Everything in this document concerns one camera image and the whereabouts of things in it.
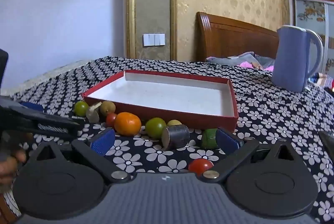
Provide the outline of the person's left hand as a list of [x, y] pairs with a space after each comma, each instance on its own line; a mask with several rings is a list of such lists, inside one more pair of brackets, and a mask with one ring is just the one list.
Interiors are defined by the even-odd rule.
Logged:
[[5, 161], [1, 162], [1, 186], [11, 185], [18, 170], [18, 165], [26, 161], [25, 150], [19, 149], [12, 151]]

